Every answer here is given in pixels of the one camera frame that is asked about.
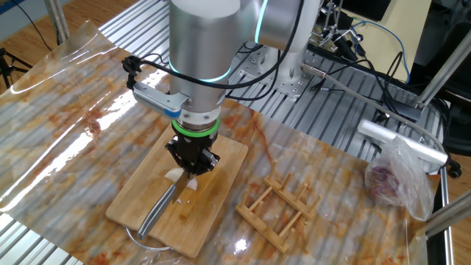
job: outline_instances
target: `green ring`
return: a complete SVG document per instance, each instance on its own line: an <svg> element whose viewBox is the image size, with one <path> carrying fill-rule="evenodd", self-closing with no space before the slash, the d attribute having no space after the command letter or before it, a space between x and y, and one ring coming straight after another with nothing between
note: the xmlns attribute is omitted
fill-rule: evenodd
<svg viewBox="0 0 471 265"><path fill-rule="evenodd" d="M171 121L171 124L174 126L174 128L181 134L188 136L188 137L193 137L193 138L202 138L206 137L208 135L213 134L215 131L218 130L219 127L219 118L216 120L216 123L211 127L211 129L206 130L204 132L191 132L183 127L181 127L177 121Z"/></svg>

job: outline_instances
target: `knife handle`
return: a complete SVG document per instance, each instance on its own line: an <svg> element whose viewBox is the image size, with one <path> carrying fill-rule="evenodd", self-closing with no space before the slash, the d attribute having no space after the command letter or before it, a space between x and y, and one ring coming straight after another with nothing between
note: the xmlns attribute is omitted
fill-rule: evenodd
<svg viewBox="0 0 471 265"><path fill-rule="evenodd" d="M170 188L165 192L165 194L154 205L152 210L147 214L144 222L142 222L142 225L138 231L139 240L144 240L146 236L149 235L150 231L155 226L160 216L162 216L162 213L169 206L169 203L171 202L171 199L174 196L176 189L177 187L175 186L175 184L171 185Z"/></svg>

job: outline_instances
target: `plastic bag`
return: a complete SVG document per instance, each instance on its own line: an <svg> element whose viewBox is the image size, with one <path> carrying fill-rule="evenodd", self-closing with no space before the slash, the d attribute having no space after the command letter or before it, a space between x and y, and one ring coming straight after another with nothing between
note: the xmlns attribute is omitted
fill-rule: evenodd
<svg viewBox="0 0 471 265"><path fill-rule="evenodd" d="M376 203L405 206L420 221L431 215L433 192L427 175L419 158L401 138L385 144L381 157L368 165L365 185Z"/></svg>

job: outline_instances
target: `knife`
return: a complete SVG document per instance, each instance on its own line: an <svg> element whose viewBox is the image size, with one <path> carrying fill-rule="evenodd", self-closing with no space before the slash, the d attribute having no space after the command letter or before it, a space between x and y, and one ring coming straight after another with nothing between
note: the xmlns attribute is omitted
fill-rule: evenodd
<svg viewBox="0 0 471 265"><path fill-rule="evenodd" d="M154 228L155 224L162 216L162 213L165 211L165 209L167 209L170 202L172 201L175 203L177 201L178 197L181 195L192 177L192 174L184 171L177 182L172 184L170 188L167 189L165 194L163 194L163 196L158 200L151 211L147 214L145 220L142 222L142 225L138 231L138 239L144 240L146 236L149 235L150 231L152 228Z"/></svg>

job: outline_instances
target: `food piece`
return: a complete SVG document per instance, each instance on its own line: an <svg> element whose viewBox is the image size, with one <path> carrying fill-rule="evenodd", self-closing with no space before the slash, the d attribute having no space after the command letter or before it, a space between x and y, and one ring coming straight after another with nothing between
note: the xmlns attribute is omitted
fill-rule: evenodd
<svg viewBox="0 0 471 265"><path fill-rule="evenodd" d="M368 172L366 187L372 199L382 205L403 206L397 195L399 180L389 166L376 166Z"/></svg>
<svg viewBox="0 0 471 265"><path fill-rule="evenodd" d="M177 182L177 180L180 178L180 176L183 174L183 169L181 168L176 168L172 169L171 171L167 172L165 174L165 178L171 180L173 183Z"/></svg>
<svg viewBox="0 0 471 265"><path fill-rule="evenodd" d="M175 183L177 182L177 180L180 178L182 174L183 174L183 169L176 168L167 172L167 174L165 174L165 178ZM186 187L196 191L196 189L198 188L198 180L196 180L196 178L194 177L192 180L190 180L190 182L186 185Z"/></svg>
<svg viewBox="0 0 471 265"><path fill-rule="evenodd" d="M196 191L196 189L198 188L198 181L196 180L196 178L194 177L192 180L190 180L186 187Z"/></svg>

